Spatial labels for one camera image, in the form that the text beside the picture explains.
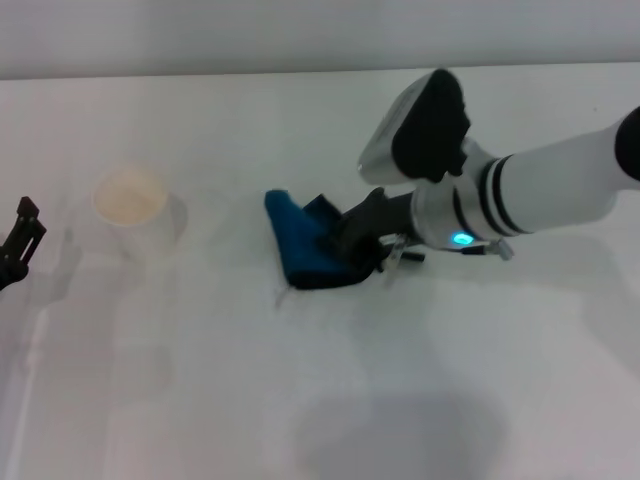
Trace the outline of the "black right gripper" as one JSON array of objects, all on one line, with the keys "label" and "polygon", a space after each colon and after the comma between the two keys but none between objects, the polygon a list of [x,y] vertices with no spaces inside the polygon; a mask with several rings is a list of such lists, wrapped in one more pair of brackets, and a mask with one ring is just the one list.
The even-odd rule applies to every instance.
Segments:
[{"label": "black right gripper", "polygon": [[416,236],[412,197],[412,193],[387,197],[383,188],[375,188],[342,215],[325,237],[324,245],[335,253],[347,253],[351,269],[358,274],[382,273],[393,244],[379,238],[392,234]]}]

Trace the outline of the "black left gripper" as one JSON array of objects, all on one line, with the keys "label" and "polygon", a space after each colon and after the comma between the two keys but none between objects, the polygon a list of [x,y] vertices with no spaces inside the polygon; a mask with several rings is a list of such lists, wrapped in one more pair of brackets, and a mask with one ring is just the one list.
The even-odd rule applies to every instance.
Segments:
[{"label": "black left gripper", "polygon": [[[17,219],[1,244],[0,291],[26,277],[26,265],[46,234],[38,217],[39,208],[29,197],[22,197],[17,207]],[[13,255],[4,249],[13,250]]]}]

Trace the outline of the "blue rag with black trim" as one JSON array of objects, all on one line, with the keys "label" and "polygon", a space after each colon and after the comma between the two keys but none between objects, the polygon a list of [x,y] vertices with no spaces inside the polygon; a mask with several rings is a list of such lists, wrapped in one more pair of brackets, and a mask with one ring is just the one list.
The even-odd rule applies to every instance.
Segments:
[{"label": "blue rag with black trim", "polygon": [[[301,207],[287,191],[270,190],[264,206],[289,286],[297,290],[341,288],[359,284],[372,274],[358,274],[351,269],[347,253],[335,253],[324,245],[325,237],[345,213],[325,196]],[[408,240],[412,245],[421,242],[417,233]]]}]

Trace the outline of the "translucent white plastic cup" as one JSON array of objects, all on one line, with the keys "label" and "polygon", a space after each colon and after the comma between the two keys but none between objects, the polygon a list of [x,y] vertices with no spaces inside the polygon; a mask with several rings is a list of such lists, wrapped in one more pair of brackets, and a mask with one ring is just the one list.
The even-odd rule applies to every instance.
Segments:
[{"label": "translucent white plastic cup", "polygon": [[122,253],[141,263],[173,254],[188,223],[186,205],[163,178],[136,164],[106,174],[93,191],[92,207]]}]

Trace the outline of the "silver wrist bracket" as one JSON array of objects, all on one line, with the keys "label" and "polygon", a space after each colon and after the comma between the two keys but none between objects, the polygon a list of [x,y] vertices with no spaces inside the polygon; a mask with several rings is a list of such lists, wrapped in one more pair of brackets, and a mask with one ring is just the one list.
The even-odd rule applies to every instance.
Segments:
[{"label": "silver wrist bracket", "polygon": [[396,271],[401,261],[402,255],[407,248],[408,237],[406,235],[396,235],[392,242],[385,245],[388,255],[383,261],[384,286],[389,288],[396,276]]}]

